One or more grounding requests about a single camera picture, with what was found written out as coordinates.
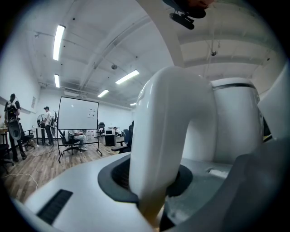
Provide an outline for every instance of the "person wearing cap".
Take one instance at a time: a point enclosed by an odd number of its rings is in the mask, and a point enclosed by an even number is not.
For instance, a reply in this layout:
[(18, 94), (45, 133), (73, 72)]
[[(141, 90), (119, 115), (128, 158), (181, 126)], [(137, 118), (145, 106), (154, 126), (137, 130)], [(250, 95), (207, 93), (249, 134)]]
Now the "person wearing cap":
[[(10, 96), (10, 102), (15, 102), (15, 106), (16, 106), (16, 116), (18, 117), (19, 116), (19, 114), (20, 114), (20, 110), (21, 110), (21, 108), (20, 108), (20, 104), (19, 104), (19, 101), (15, 101), (15, 98), (16, 98), (16, 96), (15, 96), (15, 94), (14, 93), (12, 93), (11, 94), (11, 96)], [(5, 112), (5, 121), (4, 121), (4, 123), (5, 123), (5, 125), (6, 126), (8, 126), (8, 116), (7, 116), (7, 106), (8, 106), (8, 102), (6, 102), (6, 104), (5, 104), (5, 109), (4, 109), (4, 112)], [(11, 149), (12, 149), (12, 154), (13, 154), (13, 158), (12, 158), (12, 160), (14, 161), (14, 162), (18, 162), (19, 160), (18, 160), (18, 154), (17, 154), (17, 150), (16, 150), (16, 147), (15, 147), (15, 141), (14, 141), (14, 139), (12, 138), (12, 136), (11, 136), (11, 134), (9, 133), (9, 140), (10, 140), (10, 145), (11, 145)], [(18, 148), (19, 148), (19, 151), (20, 151), (20, 154), (21, 154), (21, 157), (22, 157), (22, 159), (23, 160), (25, 160), (26, 159), (26, 154), (24, 153), (24, 151), (23, 151), (23, 146), (22, 146), (22, 144), (21, 144), (21, 140), (17, 140), (17, 144), (18, 144)]]
[(45, 123), (45, 131), (46, 131), (46, 134), (47, 134), (47, 138), (48, 138), (48, 145), (49, 146), (54, 146), (53, 144), (53, 135), (51, 134), (51, 131), (50, 131), (50, 125), (51, 125), (51, 120), (53, 118), (53, 115), (52, 113), (49, 111), (49, 107), (46, 106), (44, 108), (46, 114), (45, 114), (45, 117), (44, 117), (44, 120), (41, 122), (41, 123)]

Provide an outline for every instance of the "white cable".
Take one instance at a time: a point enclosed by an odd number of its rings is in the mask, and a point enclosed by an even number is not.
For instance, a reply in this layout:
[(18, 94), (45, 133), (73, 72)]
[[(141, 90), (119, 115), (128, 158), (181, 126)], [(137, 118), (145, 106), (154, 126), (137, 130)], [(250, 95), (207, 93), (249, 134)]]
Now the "white cable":
[(37, 182), (35, 181), (35, 179), (33, 178), (33, 176), (30, 175), (30, 174), (9, 174), (9, 175), (7, 175), (7, 176), (17, 176), (17, 175), (20, 175), (20, 176), (31, 176), (31, 178), (33, 179), (33, 181), (36, 183), (36, 190), (37, 190), (37, 186), (38, 186), (38, 184), (37, 184)]

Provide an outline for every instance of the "seated person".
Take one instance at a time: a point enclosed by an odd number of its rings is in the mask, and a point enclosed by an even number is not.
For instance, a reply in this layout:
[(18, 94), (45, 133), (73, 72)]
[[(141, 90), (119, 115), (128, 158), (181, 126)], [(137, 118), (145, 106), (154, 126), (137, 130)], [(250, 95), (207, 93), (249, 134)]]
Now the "seated person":
[(80, 145), (78, 146), (80, 150), (87, 150), (87, 137), (77, 130), (68, 130), (68, 135), (74, 138), (75, 140), (80, 140)]
[(122, 137), (123, 136), (122, 131), (120, 131), (117, 127), (114, 127), (113, 129), (115, 130), (115, 135), (117, 137)]

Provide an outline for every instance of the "backpack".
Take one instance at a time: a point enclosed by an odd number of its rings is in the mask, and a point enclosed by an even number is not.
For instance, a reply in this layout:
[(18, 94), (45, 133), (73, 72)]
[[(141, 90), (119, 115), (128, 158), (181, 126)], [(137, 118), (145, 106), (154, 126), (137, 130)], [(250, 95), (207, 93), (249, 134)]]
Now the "backpack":
[(16, 118), (16, 111), (17, 111), (17, 107), (16, 107), (16, 103), (17, 100), (14, 99), (13, 102), (11, 102), (10, 100), (8, 101), (8, 105), (7, 105), (7, 113), (8, 113), (8, 120), (12, 120)]

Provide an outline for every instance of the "white ceiling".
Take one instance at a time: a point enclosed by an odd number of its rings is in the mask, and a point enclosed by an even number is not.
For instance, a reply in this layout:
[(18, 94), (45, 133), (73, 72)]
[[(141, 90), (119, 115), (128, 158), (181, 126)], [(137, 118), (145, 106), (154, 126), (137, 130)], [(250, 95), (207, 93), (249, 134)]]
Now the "white ceiling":
[[(164, 4), (166, 13), (174, 10)], [(217, 0), (196, 19), (190, 31), (171, 21), (186, 68), (216, 80), (252, 78), (253, 72), (277, 56), (275, 37), (260, 17), (241, 1)], [(66, 26), (59, 61), (52, 59), (57, 25)], [(173, 64), (165, 42), (135, 0), (51, 0), (27, 13), (23, 28), (26, 46), (38, 80), (60, 85), (82, 96), (122, 106), (134, 103), (150, 77)], [(211, 47), (217, 52), (211, 56)], [(121, 85), (115, 82), (137, 69), (140, 74)]]

